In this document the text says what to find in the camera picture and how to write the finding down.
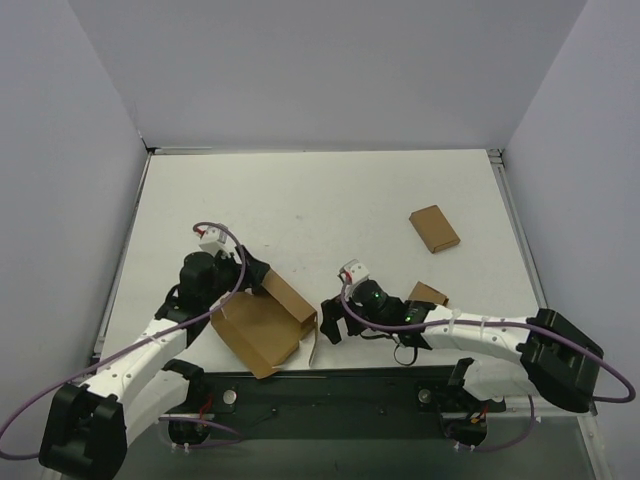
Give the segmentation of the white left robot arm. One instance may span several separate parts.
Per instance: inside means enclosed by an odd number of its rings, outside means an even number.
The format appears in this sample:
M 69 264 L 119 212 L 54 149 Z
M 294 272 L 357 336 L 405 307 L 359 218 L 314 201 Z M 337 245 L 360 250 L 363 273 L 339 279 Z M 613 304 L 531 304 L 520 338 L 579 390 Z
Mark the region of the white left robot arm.
M 233 252 L 187 255 L 179 281 L 137 341 L 79 385 L 54 395 L 38 454 L 39 463 L 75 479 L 112 479 L 129 445 L 164 411 L 193 411 L 205 387 L 191 367 L 168 369 L 203 331 L 222 297 L 262 289 L 268 263 L 244 246 Z

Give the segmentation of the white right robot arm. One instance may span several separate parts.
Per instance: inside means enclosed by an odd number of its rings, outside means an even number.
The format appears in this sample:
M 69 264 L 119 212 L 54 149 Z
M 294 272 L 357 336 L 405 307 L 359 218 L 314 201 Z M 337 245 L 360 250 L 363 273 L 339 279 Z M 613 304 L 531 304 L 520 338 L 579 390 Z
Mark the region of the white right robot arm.
M 341 341 L 344 321 L 351 336 L 365 329 L 413 349 L 459 350 L 471 362 L 454 385 L 477 400 L 540 396 L 574 413 L 590 409 L 602 348 L 560 313 L 541 308 L 534 316 L 498 318 L 457 314 L 424 300 L 403 300 L 366 279 L 321 304 L 321 332 Z

